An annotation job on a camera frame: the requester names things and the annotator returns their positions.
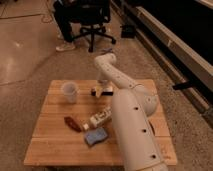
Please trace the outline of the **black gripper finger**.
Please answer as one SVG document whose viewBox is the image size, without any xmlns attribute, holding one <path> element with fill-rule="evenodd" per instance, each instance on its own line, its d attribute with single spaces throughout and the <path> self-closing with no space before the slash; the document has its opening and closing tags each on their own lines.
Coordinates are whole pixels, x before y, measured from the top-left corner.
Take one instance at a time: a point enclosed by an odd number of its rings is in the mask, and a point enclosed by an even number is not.
<svg viewBox="0 0 213 171">
<path fill-rule="evenodd" d="M 97 94 L 96 89 L 91 89 L 91 95 L 92 95 L 92 96 L 96 96 L 96 94 Z"/>
<path fill-rule="evenodd" d="M 114 94 L 113 87 L 110 86 L 110 87 L 104 88 L 102 94 L 104 96 L 112 96 Z"/>
</svg>

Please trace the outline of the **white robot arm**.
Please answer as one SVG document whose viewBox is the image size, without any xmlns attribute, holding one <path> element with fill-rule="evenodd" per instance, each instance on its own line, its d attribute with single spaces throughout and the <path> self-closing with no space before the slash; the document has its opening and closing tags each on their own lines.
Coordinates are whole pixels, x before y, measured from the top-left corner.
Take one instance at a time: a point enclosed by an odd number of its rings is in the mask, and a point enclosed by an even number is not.
<svg viewBox="0 0 213 171">
<path fill-rule="evenodd" d="M 118 88 L 110 107 L 125 171 L 168 171 L 148 120 L 157 109 L 157 95 L 117 69 L 115 63 L 113 53 L 94 59 L 99 80 L 111 81 Z"/>
</svg>

